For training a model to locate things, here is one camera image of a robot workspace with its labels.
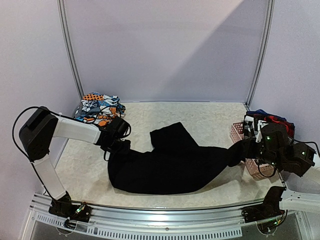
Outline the black t-shirt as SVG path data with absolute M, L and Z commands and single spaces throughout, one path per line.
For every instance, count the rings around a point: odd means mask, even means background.
M 107 170 L 115 189 L 149 195 L 192 193 L 245 158 L 243 141 L 229 148 L 200 146 L 181 122 L 150 132 L 150 140 L 152 151 L 133 150 L 125 140 L 110 154 Z

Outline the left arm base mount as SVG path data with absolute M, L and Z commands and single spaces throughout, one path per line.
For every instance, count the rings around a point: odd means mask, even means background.
M 71 196 L 66 191 L 59 199 L 52 199 L 48 212 L 52 215 L 88 223 L 90 221 L 93 208 L 86 202 L 73 203 Z

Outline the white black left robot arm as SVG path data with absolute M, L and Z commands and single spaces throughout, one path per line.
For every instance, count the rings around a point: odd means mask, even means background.
M 50 159 L 50 145 L 53 138 L 65 138 L 87 142 L 99 146 L 103 151 L 115 153 L 130 148 L 126 137 L 131 133 L 131 125 L 121 117 L 116 117 L 105 127 L 86 123 L 50 111 L 41 106 L 19 130 L 19 139 L 37 177 L 49 196 L 55 200 L 55 209 L 63 216 L 74 213 L 74 205 L 66 200 L 64 188 Z

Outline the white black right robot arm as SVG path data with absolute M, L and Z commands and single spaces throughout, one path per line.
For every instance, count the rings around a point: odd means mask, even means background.
M 245 136 L 244 156 L 268 164 L 278 172 L 293 173 L 299 177 L 320 182 L 320 151 L 310 142 L 289 137 L 286 128 L 276 123 L 257 125 L 257 134 Z M 285 187 L 272 186 L 258 208 L 262 218 L 269 218 L 276 211 L 295 210 L 320 212 L 320 195 L 302 193 Z

